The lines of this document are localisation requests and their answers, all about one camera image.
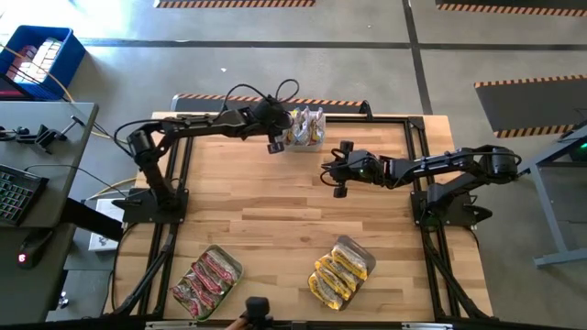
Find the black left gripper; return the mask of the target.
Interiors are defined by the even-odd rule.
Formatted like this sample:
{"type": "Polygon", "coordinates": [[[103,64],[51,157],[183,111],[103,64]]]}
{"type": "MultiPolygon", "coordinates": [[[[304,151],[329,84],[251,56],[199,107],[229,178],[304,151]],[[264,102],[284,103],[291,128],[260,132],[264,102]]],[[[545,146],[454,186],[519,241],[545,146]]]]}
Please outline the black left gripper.
{"type": "MultiPolygon", "coordinates": [[[[278,137],[284,130],[292,127],[294,120],[292,115],[286,111],[282,103],[272,96],[260,101],[250,110],[251,127],[249,134],[251,136],[267,135],[270,137],[278,137]]],[[[276,154],[285,150],[284,144],[281,141],[270,142],[268,144],[268,152],[276,154]]]]}

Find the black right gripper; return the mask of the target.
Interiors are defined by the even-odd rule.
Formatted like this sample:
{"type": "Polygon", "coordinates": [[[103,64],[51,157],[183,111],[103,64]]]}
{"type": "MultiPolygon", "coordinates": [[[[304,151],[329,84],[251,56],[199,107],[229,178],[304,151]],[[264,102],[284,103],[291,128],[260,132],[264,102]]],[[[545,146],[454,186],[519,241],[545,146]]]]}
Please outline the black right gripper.
{"type": "Polygon", "coordinates": [[[323,164],[323,175],[329,175],[331,182],[323,180],[329,186],[337,186],[334,189],[335,198],[345,198],[348,188],[344,186],[347,181],[364,182],[383,186],[385,173],[383,162],[365,149],[354,149],[354,143],[342,140],[339,148],[333,148],[331,154],[335,157],[332,161],[323,164]]]}

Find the clear plastic bin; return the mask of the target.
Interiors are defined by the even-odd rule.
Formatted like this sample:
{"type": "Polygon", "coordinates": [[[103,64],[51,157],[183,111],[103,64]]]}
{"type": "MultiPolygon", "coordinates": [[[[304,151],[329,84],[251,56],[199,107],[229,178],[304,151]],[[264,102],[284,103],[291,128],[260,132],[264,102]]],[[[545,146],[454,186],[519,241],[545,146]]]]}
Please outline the clear plastic bin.
{"type": "Polygon", "coordinates": [[[303,145],[300,144],[300,142],[298,140],[298,142],[296,144],[294,144],[294,145],[291,145],[291,146],[285,146],[284,145],[285,146],[285,149],[286,150],[289,150],[289,151],[293,151],[293,152],[316,152],[316,151],[319,151],[321,149],[321,147],[322,147],[325,139],[326,139],[326,115],[325,114],[324,114],[324,119],[325,119],[325,124],[324,124],[324,139],[323,139],[323,142],[322,143],[316,144],[316,145],[311,145],[310,144],[310,141],[309,141],[309,144],[308,145],[303,146],[303,145]]]}

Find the black hazard-striped floor mat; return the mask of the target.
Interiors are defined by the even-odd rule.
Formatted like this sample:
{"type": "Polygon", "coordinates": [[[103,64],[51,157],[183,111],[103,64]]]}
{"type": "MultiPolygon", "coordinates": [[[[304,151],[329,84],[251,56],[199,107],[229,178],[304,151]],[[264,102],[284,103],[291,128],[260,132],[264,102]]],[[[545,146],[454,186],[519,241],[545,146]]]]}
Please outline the black hazard-striped floor mat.
{"type": "Polygon", "coordinates": [[[587,0],[435,0],[435,4],[444,11],[587,17],[587,0]]]}
{"type": "MultiPolygon", "coordinates": [[[[179,93],[172,99],[172,111],[174,112],[202,112],[215,113],[220,109],[224,95],[217,94],[200,94],[200,93],[179,93]]],[[[229,96],[226,107],[229,109],[254,107],[263,98],[261,96],[229,96]]],[[[304,110],[308,107],[312,111],[322,108],[325,113],[332,114],[359,114],[361,111],[362,101],[339,101],[310,98],[293,98],[288,102],[282,103],[282,106],[288,111],[295,108],[304,110]]]]}
{"type": "Polygon", "coordinates": [[[477,82],[497,138],[563,134],[587,123],[587,74],[477,82]]]}
{"type": "Polygon", "coordinates": [[[252,8],[252,7],[312,7],[316,0],[154,0],[162,9],[185,8],[252,8]]]}

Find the dark smoky plastic bin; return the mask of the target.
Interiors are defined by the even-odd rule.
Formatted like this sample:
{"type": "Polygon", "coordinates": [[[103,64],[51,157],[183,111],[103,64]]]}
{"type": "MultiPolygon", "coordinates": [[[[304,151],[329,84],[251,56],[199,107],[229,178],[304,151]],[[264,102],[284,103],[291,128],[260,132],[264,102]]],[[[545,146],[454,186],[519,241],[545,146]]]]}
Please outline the dark smoky plastic bin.
{"type": "MultiPolygon", "coordinates": [[[[368,279],[370,277],[371,273],[374,271],[374,269],[376,267],[376,264],[377,264],[377,261],[376,261],[375,257],[372,255],[372,253],[370,253],[364,247],[362,247],[361,245],[359,245],[355,240],[353,240],[352,238],[350,238],[349,236],[346,236],[346,235],[339,236],[338,239],[337,239],[337,241],[336,241],[336,243],[334,244],[334,246],[336,244],[342,244],[342,245],[345,245],[345,246],[351,248],[354,252],[358,253],[366,261],[366,264],[367,264],[367,267],[368,267],[368,277],[367,277],[367,279],[368,279]]],[[[326,253],[326,255],[332,256],[331,255],[332,248],[330,249],[329,252],[326,253]]],[[[360,279],[360,283],[357,285],[357,290],[356,291],[352,291],[352,295],[350,296],[350,298],[347,301],[345,301],[339,295],[342,298],[342,300],[343,300],[343,304],[342,304],[342,307],[338,311],[337,310],[334,310],[334,311],[337,311],[337,312],[344,311],[348,307],[348,305],[350,304],[350,302],[354,299],[355,295],[358,293],[359,289],[366,282],[366,280],[360,279]]]]}

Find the white plastic bin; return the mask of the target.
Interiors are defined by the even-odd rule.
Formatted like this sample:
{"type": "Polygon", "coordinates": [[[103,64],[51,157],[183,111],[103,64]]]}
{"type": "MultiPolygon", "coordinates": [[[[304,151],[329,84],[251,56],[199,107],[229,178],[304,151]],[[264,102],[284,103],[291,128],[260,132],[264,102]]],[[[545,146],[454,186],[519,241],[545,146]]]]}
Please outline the white plastic bin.
{"type": "MultiPolygon", "coordinates": [[[[226,297],[228,297],[228,295],[230,294],[230,292],[231,292],[231,291],[232,291],[232,290],[233,290],[233,289],[234,289],[234,288],[235,288],[235,287],[238,285],[238,283],[239,283],[240,279],[243,277],[243,273],[244,273],[243,266],[242,266],[242,265],[241,265],[241,264],[240,264],[240,263],[239,263],[239,262],[238,262],[238,261],[237,261],[235,258],[233,258],[233,257],[232,257],[232,256],[231,256],[231,255],[230,255],[228,252],[226,252],[226,251],[225,251],[225,250],[224,250],[222,247],[220,247],[220,246],[218,246],[218,245],[210,245],[210,246],[209,246],[209,247],[208,247],[208,248],[207,248],[207,249],[206,249],[206,250],[205,250],[205,251],[204,251],[204,252],[203,252],[203,253],[202,253],[202,254],[201,254],[199,257],[198,257],[198,259],[197,259],[196,261],[194,261],[193,263],[195,263],[195,262],[198,262],[198,261],[201,261],[201,262],[203,262],[203,263],[204,263],[204,261],[203,261],[203,259],[202,259],[202,256],[204,255],[204,253],[205,253],[206,251],[208,251],[208,250],[211,250],[211,249],[217,249],[217,250],[219,250],[221,253],[223,253],[223,254],[224,254],[225,258],[226,258],[226,259],[227,259],[227,260],[228,260],[228,261],[229,261],[229,262],[230,262],[230,263],[233,265],[233,267],[234,267],[234,268],[237,270],[237,272],[238,272],[238,279],[237,279],[237,281],[236,281],[234,284],[232,284],[232,285],[230,285],[230,284],[227,284],[227,283],[225,282],[225,284],[227,285],[227,289],[226,289],[226,292],[225,292],[223,295],[216,295],[216,294],[213,294],[213,293],[211,292],[211,293],[212,293],[212,294],[215,296],[215,298],[216,298],[216,308],[215,308],[214,310],[212,310],[212,311],[208,311],[208,310],[207,310],[207,309],[205,309],[205,308],[204,308],[204,306],[203,306],[203,305],[200,303],[200,304],[201,304],[201,306],[203,307],[202,314],[201,314],[199,317],[197,317],[197,318],[193,318],[193,317],[190,315],[190,316],[191,316],[191,317],[192,317],[194,320],[196,320],[197,322],[203,322],[203,321],[207,320],[207,319],[208,319],[208,318],[209,318],[209,317],[210,317],[210,316],[211,316],[211,315],[212,315],[212,314],[213,314],[213,313],[214,313],[214,312],[215,312],[215,311],[216,311],[216,310],[219,308],[219,306],[220,306],[220,305],[222,304],[222,302],[223,302],[223,301],[226,299],[226,297]]],[[[188,269],[188,270],[187,270],[187,271],[186,271],[186,272],[183,274],[183,276],[180,278],[180,280],[179,280],[179,281],[178,281],[178,282],[177,282],[177,283],[176,283],[174,286],[177,286],[177,285],[180,285],[180,284],[182,284],[182,285],[185,285],[185,286],[189,286],[189,284],[188,284],[188,283],[187,283],[187,282],[186,282],[186,281],[183,279],[183,277],[184,277],[184,276],[186,276],[186,275],[188,275],[188,274],[195,274],[195,273],[192,271],[192,264],[190,265],[190,268],[189,268],[189,269],[188,269]]]]}

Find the white cardboard box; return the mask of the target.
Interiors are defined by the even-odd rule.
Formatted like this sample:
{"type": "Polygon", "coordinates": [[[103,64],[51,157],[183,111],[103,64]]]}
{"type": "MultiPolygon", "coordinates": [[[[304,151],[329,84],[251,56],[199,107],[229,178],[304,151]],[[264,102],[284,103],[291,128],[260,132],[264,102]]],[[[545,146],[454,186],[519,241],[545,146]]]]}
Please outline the white cardboard box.
{"type": "MultiPolygon", "coordinates": [[[[114,199],[99,199],[96,203],[95,210],[106,215],[109,218],[117,220],[118,223],[122,223],[124,211],[113,204],[114,199]]],[[[93,252],[103,252],[108,250],[116,250],[118,243],[112,239],[106,238],[105,236],[92,233],[90,235],[90,241],[88,250],[93,252]]]]}

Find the black support beam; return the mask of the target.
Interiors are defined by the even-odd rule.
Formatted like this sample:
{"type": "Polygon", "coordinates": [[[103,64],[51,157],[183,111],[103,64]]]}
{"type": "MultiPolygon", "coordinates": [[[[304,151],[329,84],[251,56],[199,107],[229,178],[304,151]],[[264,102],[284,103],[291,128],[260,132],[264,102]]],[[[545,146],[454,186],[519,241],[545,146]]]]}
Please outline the black support beam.
{"type": "Polygon", "coordinates": [[[61,222],[75,225],[116,242],[119,242],[123,236],[121,222],[71,198],[65,202],[61,222]]]}

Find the blue plastic crate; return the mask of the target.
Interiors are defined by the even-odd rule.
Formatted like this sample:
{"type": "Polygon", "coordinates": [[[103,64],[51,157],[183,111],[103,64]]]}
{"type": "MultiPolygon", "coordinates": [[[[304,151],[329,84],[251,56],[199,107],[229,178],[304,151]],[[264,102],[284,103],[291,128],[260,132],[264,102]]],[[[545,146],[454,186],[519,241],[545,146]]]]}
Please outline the blue plastic crate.
{"type": "Polygon", "coordinates": [[[69,100],[67,91],[74,74],[85,56],[86,50],[66,27],[17,27],[5,45],[0,44],[0,101],[69,100]],[[62,42],[48,77],[41,83],[17,83],[7,77],[9,65],[26,46],[40,46],[46,39],[62,42]]]}

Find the black desk clamp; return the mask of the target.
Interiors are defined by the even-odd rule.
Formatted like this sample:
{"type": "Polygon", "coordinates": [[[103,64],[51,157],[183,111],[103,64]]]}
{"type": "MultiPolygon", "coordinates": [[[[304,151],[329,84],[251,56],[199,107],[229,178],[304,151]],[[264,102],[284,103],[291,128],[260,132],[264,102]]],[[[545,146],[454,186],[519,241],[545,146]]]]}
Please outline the black desk clamp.
{"type": "Polygon", "coordinates": [[[85,123],[75,115],[71,116],[71,123],[62,130],[49,129],[41,125],[35,138],[35,144],[47,154],[51,154],[50,145],[55,141],[67,141],[66,134],[75,126],[85,127],[85,123]]]}

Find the white pink box bundle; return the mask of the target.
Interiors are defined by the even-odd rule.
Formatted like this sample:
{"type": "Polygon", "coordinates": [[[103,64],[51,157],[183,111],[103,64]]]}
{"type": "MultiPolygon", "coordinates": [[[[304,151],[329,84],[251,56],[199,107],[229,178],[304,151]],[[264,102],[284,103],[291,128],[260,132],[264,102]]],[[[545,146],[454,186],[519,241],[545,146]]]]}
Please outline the white pink box bundle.
{"type": "Polygon", "coordinates": [[[26,45],[9,65],[7,77],[15,83],[43,83],[61,46],[55,38],[47,38],[38,47],[26,45]]]}

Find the small black gadget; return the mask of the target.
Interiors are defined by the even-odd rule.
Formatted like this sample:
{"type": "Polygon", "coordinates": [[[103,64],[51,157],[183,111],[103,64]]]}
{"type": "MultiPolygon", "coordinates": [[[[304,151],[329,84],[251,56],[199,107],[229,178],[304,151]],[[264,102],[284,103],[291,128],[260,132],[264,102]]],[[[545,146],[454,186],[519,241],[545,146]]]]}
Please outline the small black gadget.
{"type": "Polygon", "coordinates": [[[0,126],[0,142],[14,141],[20,136],[28,135],[29,133],[29,129],[22,126],[15,129],[7,129],[0,126]]]}

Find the black computer mouse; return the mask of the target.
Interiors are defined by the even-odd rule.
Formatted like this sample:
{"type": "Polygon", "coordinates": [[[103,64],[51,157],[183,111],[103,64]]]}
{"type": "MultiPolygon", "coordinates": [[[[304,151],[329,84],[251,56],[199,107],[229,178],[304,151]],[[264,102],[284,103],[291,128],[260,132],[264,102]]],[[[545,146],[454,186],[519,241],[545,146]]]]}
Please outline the black computer mouse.
{"type": "Polygon", "coordinates": [[[42,259],[49,244],[53,230],[51,228],[37,228],[32,230],[22,241],[17,253],[17,265],[21,269],[32,269],[42,259]]]}

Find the black backlit keyboard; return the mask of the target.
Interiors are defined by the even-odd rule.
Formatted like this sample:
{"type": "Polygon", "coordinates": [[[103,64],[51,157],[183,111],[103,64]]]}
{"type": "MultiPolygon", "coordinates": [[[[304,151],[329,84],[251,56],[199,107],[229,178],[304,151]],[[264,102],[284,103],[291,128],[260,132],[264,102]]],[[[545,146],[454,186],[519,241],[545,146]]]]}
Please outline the black backlit keyboard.
{"type": "Polygon", "coordinates": [[[48,182],[47,178],[0,164],[0,222],[19,226],[48,182]]]}

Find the grey side table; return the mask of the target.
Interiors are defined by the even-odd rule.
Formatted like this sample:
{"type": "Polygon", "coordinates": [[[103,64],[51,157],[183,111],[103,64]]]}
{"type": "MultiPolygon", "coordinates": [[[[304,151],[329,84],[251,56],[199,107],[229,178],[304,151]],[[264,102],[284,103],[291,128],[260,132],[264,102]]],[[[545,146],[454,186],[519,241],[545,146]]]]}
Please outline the grey side table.
{"type": "Polygon", "coordinates": [[[61,274],[75,226],[61,221],[76,168],[97,117],[94,103],[0,102],[0,126],[9,129],[39,126],[63,130],[75,116],[83,125],[67,133],[65,141],[50,145],[50,153],[16,142],[0,142],[0,165],[26,170],[49,180],[39,201],[19,226],[0,222],[0,325],[42,323],[61,293],[61,274]],[[31,230],[53,230],[39,263],[32,269],[17,265],[23,240],[31,230]]]}

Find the grey desk leg frame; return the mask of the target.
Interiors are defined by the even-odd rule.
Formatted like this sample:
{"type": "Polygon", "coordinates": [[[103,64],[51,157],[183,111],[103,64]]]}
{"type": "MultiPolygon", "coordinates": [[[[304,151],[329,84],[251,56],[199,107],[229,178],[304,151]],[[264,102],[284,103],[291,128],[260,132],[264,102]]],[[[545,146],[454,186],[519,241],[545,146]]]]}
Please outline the grey desk leg frame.
{"type": "Polygon", "coordinates": [[[587,120],[518,168],[535,184],[556,251],[537,257],[538,268],[587,261],[587,247],[579,247],[572,227],[587,225],[587,120]]]}

